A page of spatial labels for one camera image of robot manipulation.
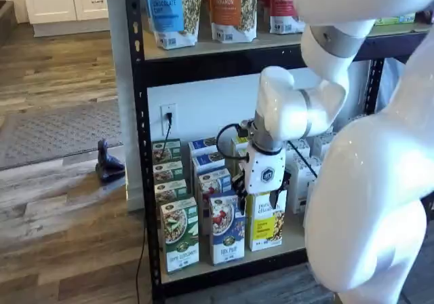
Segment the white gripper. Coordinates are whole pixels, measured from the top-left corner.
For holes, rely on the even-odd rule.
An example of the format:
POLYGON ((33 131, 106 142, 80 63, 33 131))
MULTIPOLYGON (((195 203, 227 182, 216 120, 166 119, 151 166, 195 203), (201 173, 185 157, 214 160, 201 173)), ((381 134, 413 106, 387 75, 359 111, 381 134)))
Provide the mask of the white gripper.
POLYGON ((245 214, 246 197, 249 194, 271 192, 270 198, 277 199, 290 183, 291 174, 285 171, 285 149, 276 154, 264 154, 249 144, 249 160, 244 171, 232 178, 232 188, 237 195, 237 206, 245 214))

